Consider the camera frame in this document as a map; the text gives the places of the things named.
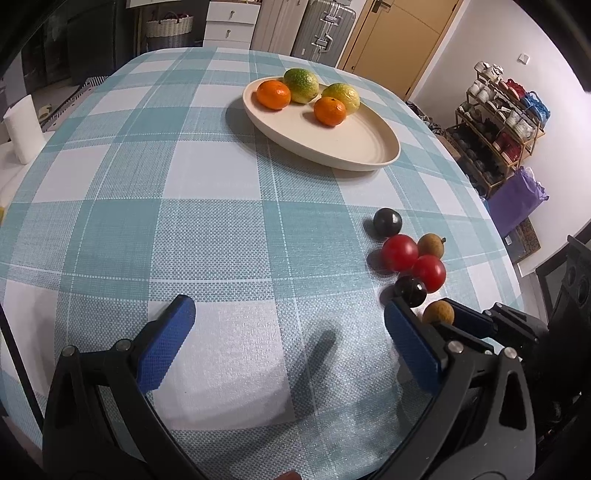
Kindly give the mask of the beige suitcase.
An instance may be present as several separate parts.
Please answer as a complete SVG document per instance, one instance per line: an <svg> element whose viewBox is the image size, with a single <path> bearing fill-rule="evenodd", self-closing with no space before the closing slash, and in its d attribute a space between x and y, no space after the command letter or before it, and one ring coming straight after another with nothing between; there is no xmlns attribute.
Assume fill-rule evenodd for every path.
<svg viewBox="0 0 591 480"><path fill-rule="evenodd" d="M263 0L250 49L290 56L308 0Z"/></svg>

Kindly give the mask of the large green passion fruit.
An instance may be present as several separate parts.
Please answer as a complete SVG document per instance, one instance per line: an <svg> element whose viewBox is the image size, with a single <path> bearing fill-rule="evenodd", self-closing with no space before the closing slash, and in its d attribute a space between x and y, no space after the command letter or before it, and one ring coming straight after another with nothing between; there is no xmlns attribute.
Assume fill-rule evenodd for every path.
<svg viewBox="0 0 591 480"><path fill-rule="evenodd" d="M308 104L320 93L317 76L304 68L290 68L284 72L283 83L290 89L291 101L298 104Z"/></svg>

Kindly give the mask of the woven laundry basket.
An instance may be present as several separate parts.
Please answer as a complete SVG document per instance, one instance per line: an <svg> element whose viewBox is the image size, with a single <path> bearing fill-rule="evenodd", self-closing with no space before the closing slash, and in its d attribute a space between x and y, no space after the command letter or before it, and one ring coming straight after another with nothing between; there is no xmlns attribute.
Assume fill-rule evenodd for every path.
<svg viewBox="0 0 591 480"><path fill-rule="evenodd" d="M193 16L168 12L162 18L146 22L145 37L149 51L185 47L192 32Z"/></svg>

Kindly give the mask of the dark plum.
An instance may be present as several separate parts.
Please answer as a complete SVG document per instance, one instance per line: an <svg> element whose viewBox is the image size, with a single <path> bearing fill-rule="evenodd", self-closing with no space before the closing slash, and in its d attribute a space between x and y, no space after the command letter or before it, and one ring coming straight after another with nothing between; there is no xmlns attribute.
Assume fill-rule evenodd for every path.
<svg viewBox="0 0 591 480"><path fill-rule="evenodd" d="M401 232L403 219L396 210L381 208L374 214L373 226L380 237L390 238Z"/></svg>
<svg viewBox="0 0 591 480"><path fill-rule="evenodd" d="M428 291L421 279L401 276L394 283L394 295L401 297L410 308L416 308L425 302Z"/></svg>

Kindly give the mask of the red tomato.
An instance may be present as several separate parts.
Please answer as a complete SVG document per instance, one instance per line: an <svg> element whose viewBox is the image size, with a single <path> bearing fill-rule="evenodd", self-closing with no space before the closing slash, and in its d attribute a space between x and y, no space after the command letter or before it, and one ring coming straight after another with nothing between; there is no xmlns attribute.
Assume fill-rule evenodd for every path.
<svg viewBox="0 0 591 480"><path fill-rule="evenodd" d="M417 261L419 248L410 236L398 234L384 242L381 254L388 270L405 272L410 270Z"/></svg>
<svg viewBox="0 0 591 480"><path fill-rule="evenodd" d="M447 272L443 262L434 255L422 255L412 267L412 275L421 280L428 293L438 291L445 283Z"/></svg>

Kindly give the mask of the cream oval plate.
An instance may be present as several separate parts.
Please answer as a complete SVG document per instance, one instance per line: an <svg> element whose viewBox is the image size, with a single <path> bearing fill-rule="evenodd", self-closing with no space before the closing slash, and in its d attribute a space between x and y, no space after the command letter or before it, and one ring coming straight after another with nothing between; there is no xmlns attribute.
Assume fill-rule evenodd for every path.
<svg viewBox="0 0 591 480"><path fill-rule="evenodd" d="M249 83L242 104L252 124L271 141L312 162L346 171L374 171L396 162L402 152L393 128L369 106L335 127L315 118L314 104L291 103L279 111L263 106L256 90L263 78Z"/></svg>

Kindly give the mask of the brown longan fruit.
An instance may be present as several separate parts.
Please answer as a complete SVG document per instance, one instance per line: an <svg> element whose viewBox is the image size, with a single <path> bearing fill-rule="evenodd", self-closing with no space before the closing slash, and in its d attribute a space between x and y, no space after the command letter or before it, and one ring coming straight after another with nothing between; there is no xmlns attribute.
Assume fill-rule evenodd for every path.
<svg viewBox="0 0 591 480"><path fill-rule="evenodd" d="M425 324L444 323L452 325L455 321L455 311L452 305L445 300L437 300L429 304L422 315Z"/></svg>
<svg viewBox="0 0 591 480"><path fill-rule="evenodd" d="M435 233L425 234L417 243L419 255L431 255L438 259L442 259L445 254L445 243L445 237L440 237Z"/></svg>

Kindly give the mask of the purple bag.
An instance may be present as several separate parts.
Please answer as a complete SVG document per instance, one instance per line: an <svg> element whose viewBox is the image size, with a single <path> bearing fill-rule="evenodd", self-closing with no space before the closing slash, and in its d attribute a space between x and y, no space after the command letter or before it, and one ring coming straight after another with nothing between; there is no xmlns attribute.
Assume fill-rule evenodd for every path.
<svg viewBox="0 0 591 480"><path fill-rule="evenodd" d="M507 237L549 199L530 167L518 170L487 201L488 211L500 236Z"/></svg>

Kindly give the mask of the white paper towel roll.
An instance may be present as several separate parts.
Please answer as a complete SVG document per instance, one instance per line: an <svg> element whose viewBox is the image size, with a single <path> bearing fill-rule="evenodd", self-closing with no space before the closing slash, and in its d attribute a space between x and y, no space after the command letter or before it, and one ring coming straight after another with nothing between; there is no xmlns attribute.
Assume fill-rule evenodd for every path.
<svg viewBox="0 0 591 480"><path fill-rule="evenodd" d="M27 95L9 107L3 117L4 124L21 164L33 162L46 145L32 96Z"/></svg>

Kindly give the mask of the white drawer cabinet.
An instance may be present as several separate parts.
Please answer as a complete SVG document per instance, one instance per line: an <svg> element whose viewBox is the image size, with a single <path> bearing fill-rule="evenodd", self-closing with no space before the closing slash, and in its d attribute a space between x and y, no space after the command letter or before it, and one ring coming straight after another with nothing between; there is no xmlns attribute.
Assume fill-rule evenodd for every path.
<svg viewBox="0 0 591 480"><path fill-rule="evenodd" d="M209 2L202 46L249 50L259 10L259 2Z"/></svg>

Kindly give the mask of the wooden door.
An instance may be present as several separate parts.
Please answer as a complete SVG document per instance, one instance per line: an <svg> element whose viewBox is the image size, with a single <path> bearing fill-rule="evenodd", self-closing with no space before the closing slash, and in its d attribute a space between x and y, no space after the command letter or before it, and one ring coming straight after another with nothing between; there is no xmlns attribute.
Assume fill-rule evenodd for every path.
<svg viewBox="0 0 591 480"><path fill-rule="evenodd" d="M467 3L363 1L338 67L407 100Z"/></svg>

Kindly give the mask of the silver suitcase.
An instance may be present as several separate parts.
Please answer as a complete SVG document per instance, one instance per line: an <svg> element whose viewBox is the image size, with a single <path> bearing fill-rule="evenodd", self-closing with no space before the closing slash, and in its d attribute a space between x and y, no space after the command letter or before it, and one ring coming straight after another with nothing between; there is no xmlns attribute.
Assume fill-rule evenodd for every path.
<svg viewBox="0 0 591 480"><path fill-rule="evenodd" d="M308 2L291 56L335 67L356 21L349 1Z"/></svg>

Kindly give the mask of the tea set shelf rack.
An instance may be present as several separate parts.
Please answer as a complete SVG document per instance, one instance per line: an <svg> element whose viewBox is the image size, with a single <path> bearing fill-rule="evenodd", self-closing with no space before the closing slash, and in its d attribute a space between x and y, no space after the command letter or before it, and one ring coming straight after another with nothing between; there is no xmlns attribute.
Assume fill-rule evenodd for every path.
<svg viewBox="0 0 591 480"><path fill-rule="evenodd" d="M536 92L505 78L501 66L479 61L474 71L446 136L463 171L488 199L533 155L551 112Z"/></svg>

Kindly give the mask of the yellow green passion fruit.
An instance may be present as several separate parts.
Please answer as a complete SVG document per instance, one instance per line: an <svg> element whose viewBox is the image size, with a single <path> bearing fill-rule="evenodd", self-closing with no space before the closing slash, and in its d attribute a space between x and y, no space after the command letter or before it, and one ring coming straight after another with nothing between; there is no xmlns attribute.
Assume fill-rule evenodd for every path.
<svg viewBox="0 0 591 480"><path fill-rule="evenodd" d="M349 115L356 113L361 104L358 91L347 83L333 83L325 87L322 91L322 97L331 97L341 101L346 107L346 113Z"/></svg>

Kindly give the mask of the teal plaid tablecloth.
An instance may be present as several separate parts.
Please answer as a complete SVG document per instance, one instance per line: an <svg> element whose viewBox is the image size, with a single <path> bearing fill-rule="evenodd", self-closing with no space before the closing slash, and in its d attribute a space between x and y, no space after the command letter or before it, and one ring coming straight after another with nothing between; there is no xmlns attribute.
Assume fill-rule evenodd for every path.
<svg viewBox="0 0 591 480"><path fill-rule="evenodd" d="M521 307L503 242L462 170L403 100L346 82L397 134L393 165L356 175L256 130L245 86L293 58L226 48L143 54L63 122L1 227L1 303L40 403L61 349L133 338L179 294L197 320L150 399L212 479L356 479L428 403L394 352L370 223L397 210L446 238L441 295Z"/></svg>

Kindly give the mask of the orange mandarin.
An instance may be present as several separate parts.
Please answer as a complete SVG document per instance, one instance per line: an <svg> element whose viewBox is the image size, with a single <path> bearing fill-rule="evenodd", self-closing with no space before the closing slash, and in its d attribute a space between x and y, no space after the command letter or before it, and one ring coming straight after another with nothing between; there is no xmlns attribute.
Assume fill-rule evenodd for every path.
<svg viewBox="0 0 591 480"><path fill-rule="evenodd" d="M314 105L315 119L327 127L335 127L346 120L346 106L339 99L329 96L319 98Z"/></svg>
<svg viewBox="0 0 591 480"><path fill-rule="evenodd" d="M280 80L266 80L256 89L256 100L267 109L279 111L291 101L290 88Z"/></svg>

